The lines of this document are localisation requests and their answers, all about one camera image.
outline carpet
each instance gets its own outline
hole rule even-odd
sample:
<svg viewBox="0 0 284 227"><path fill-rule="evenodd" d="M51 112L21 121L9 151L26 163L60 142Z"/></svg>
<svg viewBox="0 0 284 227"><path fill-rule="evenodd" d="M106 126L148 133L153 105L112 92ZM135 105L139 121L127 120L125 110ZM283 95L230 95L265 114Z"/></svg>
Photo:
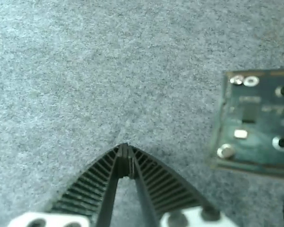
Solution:
<svg viewBox="0 0 284 227"><path fill-rule="evenodd" d="M205 163L222 74L284 67L284 0L0 1L0 227L128 142L240 227L282 227L284 181ZM142 226L120 181L112 227Z"/></svg>

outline electronic component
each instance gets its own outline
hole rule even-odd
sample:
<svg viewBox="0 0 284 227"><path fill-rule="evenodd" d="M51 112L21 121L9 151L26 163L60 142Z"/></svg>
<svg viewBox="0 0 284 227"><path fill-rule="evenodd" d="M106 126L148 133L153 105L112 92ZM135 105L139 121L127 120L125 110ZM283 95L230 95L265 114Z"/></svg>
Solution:
<svg viewBox="0 0 284 227"><path fill-rule="evenodd" d="M284 178L284 69L227 72L210 164Z"/></svg>

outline metal washer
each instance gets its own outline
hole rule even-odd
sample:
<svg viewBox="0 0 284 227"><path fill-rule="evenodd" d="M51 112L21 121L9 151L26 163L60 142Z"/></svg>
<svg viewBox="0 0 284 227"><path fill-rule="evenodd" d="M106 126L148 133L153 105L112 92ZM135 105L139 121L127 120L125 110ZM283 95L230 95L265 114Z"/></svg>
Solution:
<svg viewBox="0 0 284 227"><path fill-rule="evenodd" d="M246 77L244 79L243 84L247 87L254 87L254 86L258 85L259 82L260 82L259 77L249 76L249 77Z"/></svg>

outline screw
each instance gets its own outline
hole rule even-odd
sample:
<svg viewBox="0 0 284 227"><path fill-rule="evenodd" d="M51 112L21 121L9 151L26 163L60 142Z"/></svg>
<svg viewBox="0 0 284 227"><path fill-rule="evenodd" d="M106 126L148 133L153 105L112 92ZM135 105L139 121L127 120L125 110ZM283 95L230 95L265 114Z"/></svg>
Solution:
<svg viewBox="0 0 284 227"><path fill-rule="evenodd" d="M234 156L235 150L231 147L230 144L223 144L218 150L217 155L220 158L230 158Z"/></svg>
<svg viewBox="0 0 284 227"><path fill-rule="evenodd" d="M45 227L46 221L42 218L35 219L28 224L27 227Z"/></svg>
<svg viewBox="0 0 284 227"><path fill-rule="evenodd" d="M201 217L205 221L218 221L221 218L220 212L213 207L206 206L201 212Z"/></svg>
<svg viewBox="0 0 284 227"><path fill-rule="evenodd" d="M81 227L81 225L77 222L72 222L66 225L65 227Z"/></svg>
<svg viewBox="0 0 284 227"><path fill-rule="evenodd" d="M174 211L169 216L169 227L187 227L188 220L181 211Z"/></svg>
<svg viewBox="0 0 284 227"><path fill-rule="evenodd" d="M243 84L243 81L244 81L244 76L242 75L236 75L230 79L230 83L235 85L241 85Z"/></svg>

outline green circuit board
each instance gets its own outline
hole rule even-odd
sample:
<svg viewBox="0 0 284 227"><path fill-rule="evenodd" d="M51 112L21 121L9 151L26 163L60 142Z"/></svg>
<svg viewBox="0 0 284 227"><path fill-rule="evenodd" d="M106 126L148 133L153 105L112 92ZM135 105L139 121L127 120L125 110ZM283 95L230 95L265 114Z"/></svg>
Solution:
<svg viewBox="0 0 284 227"><path fill-rule="evenodd" d="M284 69L226 72L210 165L284 178Z"/></svg>

